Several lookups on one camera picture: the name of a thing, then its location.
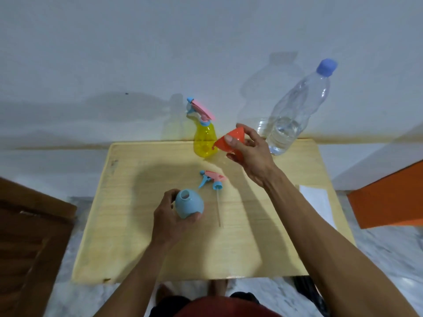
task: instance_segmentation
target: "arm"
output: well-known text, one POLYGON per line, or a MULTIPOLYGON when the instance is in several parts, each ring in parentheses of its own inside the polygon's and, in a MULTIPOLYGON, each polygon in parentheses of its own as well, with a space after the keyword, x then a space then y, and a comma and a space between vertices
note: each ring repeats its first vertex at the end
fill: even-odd
POLYGON ((275 165, 267 143, 253 129, 246 145, 225 137, 240 150, 246 174, 269 195, 299 257, 334 316, 418 315, 395 285, 360 250, 314 210, 275 165))
POLYGON ((172 210, 171 203, 178 192, 177 189, 165 192, 160 205, 154 211, 151 243, 140 261, 94 317, 144 316, 166 254, 189 226, 200 218, 200 213, 194 213, 181 219, 172 210))

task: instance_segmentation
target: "left hand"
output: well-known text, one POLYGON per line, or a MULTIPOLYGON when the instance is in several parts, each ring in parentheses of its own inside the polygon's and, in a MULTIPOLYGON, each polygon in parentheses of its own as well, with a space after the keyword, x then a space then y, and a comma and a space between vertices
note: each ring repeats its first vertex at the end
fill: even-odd
POLYGON ((201 213, 198 212, 185 219, 178 216, 171 206, 178 192, 179 189, 165 192, 160 205, 154 211, 151 244, 163 246, 166 251, 170 250, 181 239, 183 233, 201 217, 201 213))

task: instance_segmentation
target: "white paper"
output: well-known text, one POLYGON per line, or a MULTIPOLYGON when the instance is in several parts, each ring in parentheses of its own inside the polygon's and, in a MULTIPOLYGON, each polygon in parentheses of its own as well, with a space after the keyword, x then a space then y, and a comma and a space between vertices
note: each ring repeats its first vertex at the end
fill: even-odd
POLYGON ((325 189, 299 186, 299 191, 325 221, 336 229, 332 208, 325 189))

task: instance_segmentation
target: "person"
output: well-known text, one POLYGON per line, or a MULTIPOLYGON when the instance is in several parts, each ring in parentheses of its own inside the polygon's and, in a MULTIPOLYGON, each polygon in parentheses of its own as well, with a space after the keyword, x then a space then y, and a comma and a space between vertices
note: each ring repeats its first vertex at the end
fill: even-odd
MULTIPOLYGON (((320 217, 285 174, 275 165, 266 141, 253 129, 246 144, 225 136, 225 141, 243 155, 248 177, 264 188, 310 277, 325 299, 331 316, 418 317, 394 284, 360 250, 320 217)), ((140 261, 95 317, 141 317, 145 314, 167 252, 200 219, 194 213, 180 219, 172 209, 179 190, 165 192, 154 212, 151 243, 140 261)), ((160 286, 158 294, 166 293, 160 286)), ((225 283, 211 283, 210 295, 194 301, 171 293, 158 298, 150 316, 278 316, 260 305, 250 293, 224 297, 225 283)))

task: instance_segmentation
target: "red shirt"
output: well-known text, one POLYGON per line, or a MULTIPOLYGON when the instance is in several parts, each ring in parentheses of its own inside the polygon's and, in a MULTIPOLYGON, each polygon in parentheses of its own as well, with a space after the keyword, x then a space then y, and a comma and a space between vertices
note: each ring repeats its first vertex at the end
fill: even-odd
POLYGON ((253 303, 251 301, 230 298, 230 297, 202 297, 198 298, 184 308, 182 308, 175 317, 193 317, 193 316, 261 316, 261 317, 280 317, 279 314, 267 309, 266 307, 253 303))

